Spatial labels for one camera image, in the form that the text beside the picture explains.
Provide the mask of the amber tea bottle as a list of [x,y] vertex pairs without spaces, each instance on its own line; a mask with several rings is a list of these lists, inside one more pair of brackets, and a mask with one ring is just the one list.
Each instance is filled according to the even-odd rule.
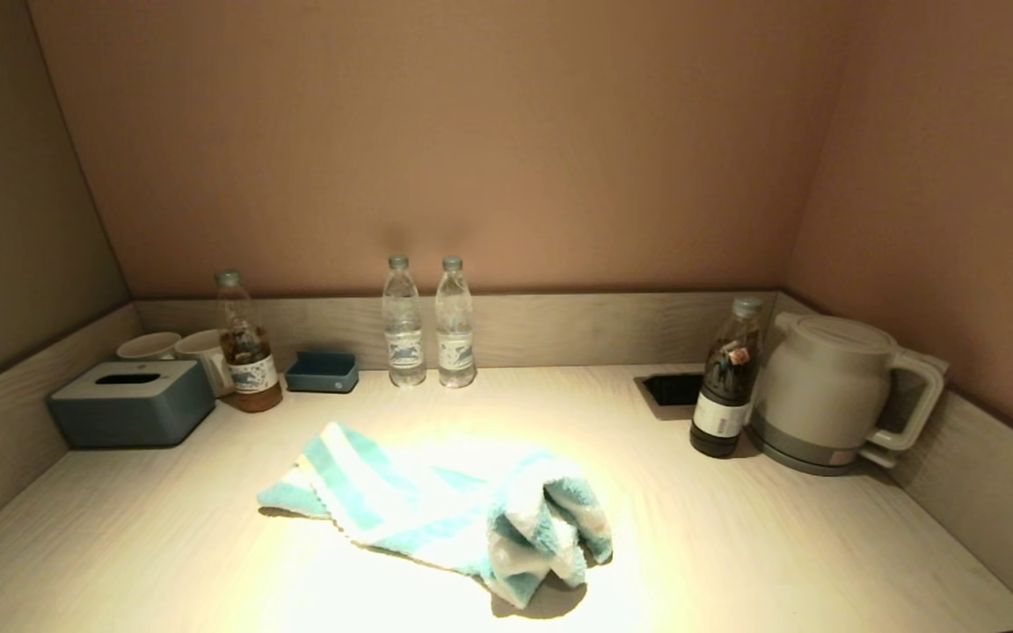
[[282,387],[266,328],[237,269],[215,273],[217,336],[236,394],[248,413],[281,404]]

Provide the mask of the grey-blue tissue box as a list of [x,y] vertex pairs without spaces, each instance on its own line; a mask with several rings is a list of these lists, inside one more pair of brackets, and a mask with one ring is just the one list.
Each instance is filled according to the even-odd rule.
[[45,399],[69,447],[172,447],[193,432],[216,405],[192,360],[108,361],[93,366]]

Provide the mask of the white ceramic cup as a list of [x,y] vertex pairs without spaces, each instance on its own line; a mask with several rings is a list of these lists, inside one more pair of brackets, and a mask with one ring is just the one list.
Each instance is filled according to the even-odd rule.
[[125,341],[116,357],[129,361],[176,360],[176,345],[182,336],[176,332],[152,332]]
[[181,338],[174,345],[174,352],[180,360],[197,361],[217,399],[234,393],[234,383],[217,329],[201,330]]

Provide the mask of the small blue tray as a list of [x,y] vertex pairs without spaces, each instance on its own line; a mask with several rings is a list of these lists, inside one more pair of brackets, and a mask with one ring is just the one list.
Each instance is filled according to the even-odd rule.
[[293,392],[346,394],[359,381],[357,357],[329,350],[301,350],[285,372]]

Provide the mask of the clear water bottle blue label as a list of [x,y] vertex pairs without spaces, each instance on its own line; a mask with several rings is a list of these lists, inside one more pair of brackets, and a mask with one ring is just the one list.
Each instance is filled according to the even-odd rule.
[[389,276],[383,284],[383,336],[389,376],[397,386],[417,386],[426,379],[423,322],[419,291],[411,276],[409,257],[389,256]]
[[442,386],[461,389],[476,377],[474,355],[473,296],[463,272],[463,258],[442,260],[434,297],[435,332],[438,341],[438,376]]

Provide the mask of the beige electric kettle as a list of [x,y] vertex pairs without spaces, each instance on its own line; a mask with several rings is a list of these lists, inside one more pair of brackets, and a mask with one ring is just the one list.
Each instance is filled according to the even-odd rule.
[[[868,324],[820,314],[781,312],[783,340],[757,381],[749,425],[833,449],[863,445],[900,454],[916,444],[944,393],[948,363],[901,347]],[[921,378],[923,389],[900,432],[880,427],[893,372]]]

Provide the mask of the black recessed power socket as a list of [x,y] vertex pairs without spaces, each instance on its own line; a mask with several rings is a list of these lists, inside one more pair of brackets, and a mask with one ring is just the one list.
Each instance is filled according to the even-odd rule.
[[703,373],[637,376],[634,382],[655,419],[689,422],[703,384]]

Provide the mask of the dark liquid bottle white label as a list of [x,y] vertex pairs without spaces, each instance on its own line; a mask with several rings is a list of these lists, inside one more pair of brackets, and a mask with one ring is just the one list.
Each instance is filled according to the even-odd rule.
[[761,368],[762,310],[757,297],[736,297],[709,346],[689,429],[691,445],[703,455],[726,458],[739,442]]

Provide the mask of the grey kettle base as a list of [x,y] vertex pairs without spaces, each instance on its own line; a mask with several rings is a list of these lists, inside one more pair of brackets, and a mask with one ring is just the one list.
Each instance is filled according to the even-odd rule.
[[789,469],[820,477],[845,476],[860,461],[867,461],[883,469],[897,468],[900,454],[881,447],[863,445],[857,448],[833,449],[809,444],[787,436],[765,424],[748,425],[748,438],[761,453]]

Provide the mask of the teal white striped towel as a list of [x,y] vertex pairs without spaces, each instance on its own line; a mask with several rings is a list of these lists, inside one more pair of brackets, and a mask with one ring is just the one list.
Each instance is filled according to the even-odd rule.
[[355,545],[473,577],[524,609],[549,576],[580,586],[614,555],[614,534],[578,464],[524,450],[479,477],[395,453],[350,427],[310,438],[261,507],[329,520]]

